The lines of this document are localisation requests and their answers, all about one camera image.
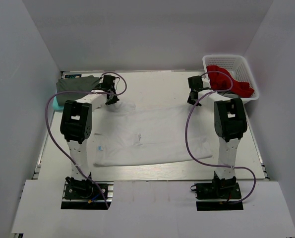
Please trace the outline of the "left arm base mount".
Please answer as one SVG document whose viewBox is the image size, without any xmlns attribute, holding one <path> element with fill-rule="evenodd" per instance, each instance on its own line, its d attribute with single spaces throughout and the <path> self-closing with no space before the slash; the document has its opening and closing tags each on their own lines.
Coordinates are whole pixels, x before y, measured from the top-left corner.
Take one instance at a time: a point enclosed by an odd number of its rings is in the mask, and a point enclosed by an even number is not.
<svg viewBox="0 0 295 238">
<path fill-rule="evenodd" d="M 88 180 L 65 178 L 61 200 L 62 210 L 107 210 L 113 197 L 112 183 L 95 185 Z"/>
</svg>

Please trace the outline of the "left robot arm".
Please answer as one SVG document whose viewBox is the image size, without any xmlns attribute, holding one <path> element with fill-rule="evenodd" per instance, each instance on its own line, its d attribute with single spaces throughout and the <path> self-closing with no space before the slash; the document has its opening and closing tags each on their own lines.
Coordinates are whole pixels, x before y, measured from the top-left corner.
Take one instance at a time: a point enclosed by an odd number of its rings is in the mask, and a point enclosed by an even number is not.
<svg viewBox="0 0 295 238">
<path fill-rule="evenodd" d="M 117 75 L 104 73 L 100 77 L 71 78 L 66 88 L 59 90 L 66 94 L 60 122 L 60 132 L 68 145 L 66 153 L 71 162 L 71 179 L 83 180 L 76 192 L 83 198 L 93 193 L 91 171 L 88 166 L 87 139 L 92 132 L 92 113 L 103 105 L 119 101 L 116 91 Z"/>
</svg>

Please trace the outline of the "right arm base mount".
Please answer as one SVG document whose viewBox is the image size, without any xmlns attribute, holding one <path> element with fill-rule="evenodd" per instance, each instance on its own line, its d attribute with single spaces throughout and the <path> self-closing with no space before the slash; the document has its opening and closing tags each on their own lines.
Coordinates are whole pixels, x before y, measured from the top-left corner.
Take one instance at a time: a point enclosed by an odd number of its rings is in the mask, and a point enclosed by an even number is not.
<svg viewBox="0 0 295 238">
<path fill-rule="evenodd" d="M 196 195 L 197 211 L 242 211 L 243 203 L 234 202 L 241 200 L 242 195 L 238 182 L 235 187 L 217 192 L 212 183 L 195 183 L 190 190 Z"/>
</svg>

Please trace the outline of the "white t-shirt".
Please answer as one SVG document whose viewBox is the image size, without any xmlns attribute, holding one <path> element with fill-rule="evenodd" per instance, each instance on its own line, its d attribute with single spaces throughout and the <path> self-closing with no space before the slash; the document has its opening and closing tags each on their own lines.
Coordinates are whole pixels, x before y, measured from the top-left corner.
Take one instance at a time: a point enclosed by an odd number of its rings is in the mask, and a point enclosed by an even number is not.
<svg viewBox="0 0 295 238">
<path fill-rule="evenodd" d="M 120 102 L 92 113 L 87 142 L 94 167 L 142 166 L 205 159 L 212 156 L 199 108 L 190 104 L 138 109 Z"/>
</svg>

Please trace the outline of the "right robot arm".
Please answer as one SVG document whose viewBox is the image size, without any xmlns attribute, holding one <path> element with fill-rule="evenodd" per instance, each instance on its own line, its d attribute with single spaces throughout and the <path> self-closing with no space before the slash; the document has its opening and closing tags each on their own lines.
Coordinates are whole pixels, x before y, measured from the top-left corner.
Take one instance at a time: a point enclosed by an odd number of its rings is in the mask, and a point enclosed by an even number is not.
<svg viewBox="0 0 295 238">
<path fill-rule="evenodd" d="M 228 98 L 203 86 L 202 76 L 188 79 L 190 94 L 187 102 L 192 109 L 204 104 L 213 107 L 214 129 L 219 138 L 218 164 L 214 165 L 211 183 L 196 186 L 199 199 L 227 199 L 237 189 L 235 162 L 236 152 L 243 134 L 247 131 L 247 121 L 241 98 Z"/>
</svg>

